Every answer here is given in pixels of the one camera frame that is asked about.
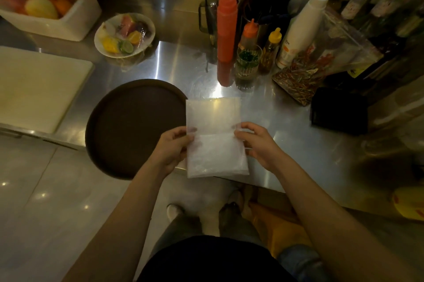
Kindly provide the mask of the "person's right shoe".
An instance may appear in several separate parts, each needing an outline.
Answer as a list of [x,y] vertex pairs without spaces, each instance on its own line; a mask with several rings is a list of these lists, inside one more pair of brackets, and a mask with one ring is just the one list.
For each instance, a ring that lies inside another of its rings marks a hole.
[[241,189],[234,190],[228,197],[227,205],[236,205],[240,213],[244,210],[245,198]]

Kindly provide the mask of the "white plate of cut fruit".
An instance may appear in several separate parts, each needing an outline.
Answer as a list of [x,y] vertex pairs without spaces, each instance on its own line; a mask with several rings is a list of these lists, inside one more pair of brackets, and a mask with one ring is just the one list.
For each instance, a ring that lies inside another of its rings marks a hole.
[[156,27],[149,17],[123,13],[102,22],[94,35],[94,45],[106,57],[129,58],[149,48],[155,36]]

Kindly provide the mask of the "white bottle with white cap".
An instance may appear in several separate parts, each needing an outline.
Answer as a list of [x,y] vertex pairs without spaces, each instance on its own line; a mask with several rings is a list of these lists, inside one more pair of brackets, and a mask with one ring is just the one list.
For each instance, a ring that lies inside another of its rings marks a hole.
[[277,67],[289,67],[296,55],[311,44],[320,27],[327,2],[328,0],[309,0],[294,18],[276,58]]

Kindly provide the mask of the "clear bag of white powder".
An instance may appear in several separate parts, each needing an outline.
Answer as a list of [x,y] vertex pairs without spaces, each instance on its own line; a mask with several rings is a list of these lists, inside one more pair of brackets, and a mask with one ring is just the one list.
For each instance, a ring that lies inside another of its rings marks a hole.
[[249,175],[242,140],[241,99],[222,97],[186,100],[187,134],[194,140],[187,147],[187,177]]

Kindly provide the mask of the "glass with green garnish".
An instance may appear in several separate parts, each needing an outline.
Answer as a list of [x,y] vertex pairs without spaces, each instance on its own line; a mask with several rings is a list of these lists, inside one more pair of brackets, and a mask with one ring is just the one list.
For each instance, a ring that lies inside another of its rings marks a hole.
[[253,91],[261,58],[262,48],[258,45],[249,49],[241,47],[237,49],[237,57],[234,64],[235,84],[240,91]]

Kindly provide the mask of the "person's right forearm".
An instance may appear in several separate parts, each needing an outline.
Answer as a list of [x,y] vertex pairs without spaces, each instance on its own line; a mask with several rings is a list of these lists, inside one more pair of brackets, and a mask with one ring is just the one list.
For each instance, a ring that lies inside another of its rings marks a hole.
[[424,282],[290,156],[278,153],[274,167],[315,249],[340,282]]

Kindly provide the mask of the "white cutting board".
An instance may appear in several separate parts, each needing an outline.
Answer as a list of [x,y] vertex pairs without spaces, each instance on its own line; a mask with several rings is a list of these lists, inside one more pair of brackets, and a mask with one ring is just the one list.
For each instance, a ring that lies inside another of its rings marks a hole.
[[0,46],[0,124],[53,134],[93,63]]

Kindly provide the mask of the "black ice bucket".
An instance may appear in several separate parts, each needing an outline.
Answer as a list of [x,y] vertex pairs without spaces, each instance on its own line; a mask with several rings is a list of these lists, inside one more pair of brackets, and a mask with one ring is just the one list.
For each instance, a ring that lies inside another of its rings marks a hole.
[[290,0],[243,0],[239,5],[237,31],[241,34],[246,23],[254,19],[258,24],[257,44],[263,47],[269,34],[280,28],[282,36],[286,34],[291,16],[288,13]]

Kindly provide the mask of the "black box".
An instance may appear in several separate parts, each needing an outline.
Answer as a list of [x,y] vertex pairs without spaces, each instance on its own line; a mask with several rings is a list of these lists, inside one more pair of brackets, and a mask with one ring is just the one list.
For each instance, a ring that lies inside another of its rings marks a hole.
[[320,87],[310,104],[312,126],[359,136],[368,133],[368,101],[357,93]]

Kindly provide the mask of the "person's shoe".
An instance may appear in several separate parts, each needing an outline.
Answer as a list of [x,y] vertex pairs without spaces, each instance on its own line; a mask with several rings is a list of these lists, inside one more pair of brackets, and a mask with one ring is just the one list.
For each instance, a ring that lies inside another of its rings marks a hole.
[[228,197],[227,205],[236,205],[240,213],[244,210],[245,198],[241,189],[234,190]]
[[169,204],[166,208],[167,219],[169,223],[175,220],[180,215],[185,215],[185,210],[183,207],[177,204]]

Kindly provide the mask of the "tall red squeeze bottle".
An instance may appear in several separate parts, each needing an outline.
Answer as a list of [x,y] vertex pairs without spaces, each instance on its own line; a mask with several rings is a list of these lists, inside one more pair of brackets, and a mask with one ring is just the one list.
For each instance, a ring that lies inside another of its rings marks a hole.
[[230,63],[234,56],[237,27],[237,0],[219,0],[217,6],[217,57]]

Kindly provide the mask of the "yellow container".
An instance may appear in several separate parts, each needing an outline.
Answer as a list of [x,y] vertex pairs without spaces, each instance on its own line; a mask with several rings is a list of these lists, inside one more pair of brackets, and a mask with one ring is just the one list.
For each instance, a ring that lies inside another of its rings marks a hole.
[[391,200],[402,217],[424,222],[424,185],[397,188]]

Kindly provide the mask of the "person's left forearm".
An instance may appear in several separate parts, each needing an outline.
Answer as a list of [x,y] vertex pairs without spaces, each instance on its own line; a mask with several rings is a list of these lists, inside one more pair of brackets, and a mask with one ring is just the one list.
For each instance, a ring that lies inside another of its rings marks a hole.
[[62,282],[133,282],[162,182],[178,163],[144,163]]

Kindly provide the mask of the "white tub of fruit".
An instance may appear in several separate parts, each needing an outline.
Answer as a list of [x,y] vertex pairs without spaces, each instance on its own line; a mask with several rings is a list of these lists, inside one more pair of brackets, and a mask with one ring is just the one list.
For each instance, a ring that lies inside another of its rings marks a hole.
[[101,13],[97,0],[0,0],[0,16],[17,29],[75,42]]

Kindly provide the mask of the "person's left shoe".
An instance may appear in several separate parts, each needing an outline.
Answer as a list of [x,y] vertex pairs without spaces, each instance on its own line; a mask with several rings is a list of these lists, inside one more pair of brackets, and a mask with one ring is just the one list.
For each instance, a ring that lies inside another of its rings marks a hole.
[[169,223],[175,220],[180,215],[185,215],[185,210],[183,207],[177,204],[169,204],[166,208],[167,219]]

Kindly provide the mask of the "round brown serving tray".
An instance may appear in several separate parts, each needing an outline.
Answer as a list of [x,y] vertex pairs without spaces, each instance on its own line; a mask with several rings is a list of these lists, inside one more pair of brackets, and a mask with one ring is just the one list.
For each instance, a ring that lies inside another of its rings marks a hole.
[[89,158],[104,174],[132,180],[160,136],[186,125],[186,95],[156,79],[127,82],[96,105],[85,131]]

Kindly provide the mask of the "person's black shirt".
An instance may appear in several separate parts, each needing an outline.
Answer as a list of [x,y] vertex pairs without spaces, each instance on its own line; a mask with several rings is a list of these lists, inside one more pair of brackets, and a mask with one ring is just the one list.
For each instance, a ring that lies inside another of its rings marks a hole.
[[251,242],[194,236],[153,255],[137,282],[297,282],[268,249]]

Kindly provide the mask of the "person's left hand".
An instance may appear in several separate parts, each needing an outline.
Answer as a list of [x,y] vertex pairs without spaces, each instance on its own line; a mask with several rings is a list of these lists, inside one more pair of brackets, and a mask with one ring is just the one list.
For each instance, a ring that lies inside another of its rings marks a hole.
[[172,173],[176,166],[186,158],[187,151],[185,153],[173,153],[172,151],[172,140],[184,135],[190,135],[187,133],[186,126],[179,126],[164,132],[149,157],[149,165],[162,179]]

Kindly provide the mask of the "person's right hand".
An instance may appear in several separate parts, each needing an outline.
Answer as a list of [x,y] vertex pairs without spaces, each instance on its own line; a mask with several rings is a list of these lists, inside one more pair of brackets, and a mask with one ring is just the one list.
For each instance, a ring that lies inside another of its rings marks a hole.
[[262,167],[272,172],[276,177],[280,177],[282,162],[287,155],[273,140],[268,130],[252,122],[242,122],[240,126],[242,131],[257,135],[254,147],[245,147],[246,154],[255,158]]

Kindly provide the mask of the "small orange-capped squeeze bottle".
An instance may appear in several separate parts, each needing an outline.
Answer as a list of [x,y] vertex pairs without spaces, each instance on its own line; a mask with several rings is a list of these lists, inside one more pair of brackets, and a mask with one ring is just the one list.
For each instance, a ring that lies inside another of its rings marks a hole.
[[238,48],[241,50],[252,50],[257,45],[259,25],[254,19],[244,26]]

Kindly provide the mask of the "small yellow-capped squeeze bottle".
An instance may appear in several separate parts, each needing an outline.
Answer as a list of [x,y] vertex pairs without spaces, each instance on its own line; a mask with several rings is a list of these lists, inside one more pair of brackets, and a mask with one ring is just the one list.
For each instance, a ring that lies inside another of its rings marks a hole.
[[267,74],[271,71],[276,55],[278,53],[279,45],[282,40],[282,34],[280,28],[277,27],[268,36],[268,40],[262,49],[262,57],[259,64],[259,71],[262,74]]

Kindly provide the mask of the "clear bag of dried chilies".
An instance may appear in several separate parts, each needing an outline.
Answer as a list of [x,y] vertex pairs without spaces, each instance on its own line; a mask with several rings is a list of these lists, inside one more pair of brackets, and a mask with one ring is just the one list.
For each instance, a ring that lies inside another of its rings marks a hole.
[[340,14],[326,8],[315,38],[272,80],[302,106],[308,106],[324,79],[368,68],[383,54]]

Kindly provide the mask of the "person's legs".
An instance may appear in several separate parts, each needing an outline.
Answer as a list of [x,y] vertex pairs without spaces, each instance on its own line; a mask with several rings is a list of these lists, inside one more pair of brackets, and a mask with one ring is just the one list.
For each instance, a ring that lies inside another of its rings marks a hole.
[[[251,242],[265,247],[257,230],[241,216],[236,205],[225,204],[219,212],[219,237]],[[158,251],[184,239],[205,235],[200,219],[187,214],[173,220],[153,248],[151,257]],[[318,253],[311,247],[297,244],[280,253],[276,260],[297,282],[334,282]]]

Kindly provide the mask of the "orange cloth under counter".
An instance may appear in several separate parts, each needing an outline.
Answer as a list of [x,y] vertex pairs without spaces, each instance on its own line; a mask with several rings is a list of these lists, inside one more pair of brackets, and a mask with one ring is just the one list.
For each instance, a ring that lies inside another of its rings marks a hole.
[[242,215],[253,224],[274,258],[297,244],[313,246],[285,193],[252,185],[245,185],[242,192]]

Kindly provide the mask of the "row of liquor bottles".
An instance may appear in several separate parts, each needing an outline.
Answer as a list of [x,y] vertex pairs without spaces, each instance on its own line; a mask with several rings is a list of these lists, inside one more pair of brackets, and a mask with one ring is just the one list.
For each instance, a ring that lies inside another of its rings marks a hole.
[[[370,38],[370,28],[374,22],[377,22],[380,18],[385,17],[395,11],[400,0],[378,0],[377,3],[373,6],[371,11],[368,13],[367,17],[363,17],[361,22],[356,22],[356,26],[353,26],[351,22],[353,22],[354,17],[353,13],[358,8],[362,6],[354,5],[354,0],[350,0],[348,5],[343,9],[340,14],[342,18],[344,18],[351,26],[361,32],[367,39]],[[355,70],[350,70],[347,72],[360,72],[364,71],[366,68],[359,68]]]

